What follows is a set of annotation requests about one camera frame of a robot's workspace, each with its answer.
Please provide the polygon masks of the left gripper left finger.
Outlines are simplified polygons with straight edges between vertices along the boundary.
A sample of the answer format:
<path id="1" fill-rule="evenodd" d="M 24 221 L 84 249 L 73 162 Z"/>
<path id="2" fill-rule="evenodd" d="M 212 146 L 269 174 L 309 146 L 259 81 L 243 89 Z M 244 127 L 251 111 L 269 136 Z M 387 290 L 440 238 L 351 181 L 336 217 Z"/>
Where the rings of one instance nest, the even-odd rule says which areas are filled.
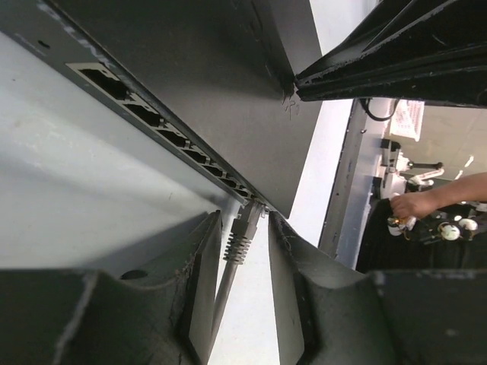
<path id="1" fill-rule="evenodd" d="M 94 269 L 1 272 L 3 364 L 205 364 L 219 211 L 120 277 Z"/>

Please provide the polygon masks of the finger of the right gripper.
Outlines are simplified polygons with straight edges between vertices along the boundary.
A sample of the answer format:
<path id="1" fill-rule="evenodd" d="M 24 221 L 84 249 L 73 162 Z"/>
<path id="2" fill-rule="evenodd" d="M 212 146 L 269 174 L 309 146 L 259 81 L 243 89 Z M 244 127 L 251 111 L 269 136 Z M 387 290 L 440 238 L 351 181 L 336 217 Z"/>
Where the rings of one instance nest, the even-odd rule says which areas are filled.
<path id="1" fill-rule="evenodd" d="M 386 97 L 486 106 L 486 3 L 382 1 L 295 78 L 303 101 Z"/>

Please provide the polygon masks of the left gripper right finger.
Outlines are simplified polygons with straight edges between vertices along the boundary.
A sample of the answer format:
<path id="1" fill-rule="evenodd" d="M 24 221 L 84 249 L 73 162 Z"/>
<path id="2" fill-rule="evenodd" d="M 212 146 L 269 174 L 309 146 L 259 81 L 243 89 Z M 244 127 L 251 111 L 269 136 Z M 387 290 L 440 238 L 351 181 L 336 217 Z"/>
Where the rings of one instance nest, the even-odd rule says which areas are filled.
<path id="1" fill-rule="evenodd" d="M 363 275 L 269 215 L 269 261 L 283 364 L 484 364 L 483 270 Z"/>

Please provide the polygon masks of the person forearm in background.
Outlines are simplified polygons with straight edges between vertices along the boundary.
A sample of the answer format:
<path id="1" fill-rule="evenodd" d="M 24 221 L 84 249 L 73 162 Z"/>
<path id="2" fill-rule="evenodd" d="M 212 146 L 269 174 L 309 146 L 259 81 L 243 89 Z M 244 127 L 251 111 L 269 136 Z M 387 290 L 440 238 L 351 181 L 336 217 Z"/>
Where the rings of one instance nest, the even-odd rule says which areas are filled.
<path id="1" fill-rule="evenodd" d="M 436 188 L 434 200 L 437 208 L 460 202 L 486 202 L 486 173 L 477 173 Z"/>

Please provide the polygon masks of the black network switch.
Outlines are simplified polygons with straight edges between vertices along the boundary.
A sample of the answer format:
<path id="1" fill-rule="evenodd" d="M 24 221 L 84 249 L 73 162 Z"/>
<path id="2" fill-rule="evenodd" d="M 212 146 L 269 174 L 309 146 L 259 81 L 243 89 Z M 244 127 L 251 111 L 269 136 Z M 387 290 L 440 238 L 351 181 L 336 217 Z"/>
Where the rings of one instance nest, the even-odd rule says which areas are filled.
<path id="1" fill-rule="evenodd" d="M 3 1 L 1 31 L 238 198 L 291 213 L 320 103 L 308 1 Z"/>

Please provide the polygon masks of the person hand in background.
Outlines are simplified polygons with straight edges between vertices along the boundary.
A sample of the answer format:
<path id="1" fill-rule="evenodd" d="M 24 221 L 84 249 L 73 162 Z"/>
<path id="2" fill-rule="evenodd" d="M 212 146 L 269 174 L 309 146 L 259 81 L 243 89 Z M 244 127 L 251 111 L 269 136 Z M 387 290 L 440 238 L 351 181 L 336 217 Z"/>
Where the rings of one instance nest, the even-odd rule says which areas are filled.
<path id="1" fill-rule="evenodd" d="M 410 192 L 390 200 L 393 215 L 398 218 L 423 218 L 439 208 L 432 192 Z"/>

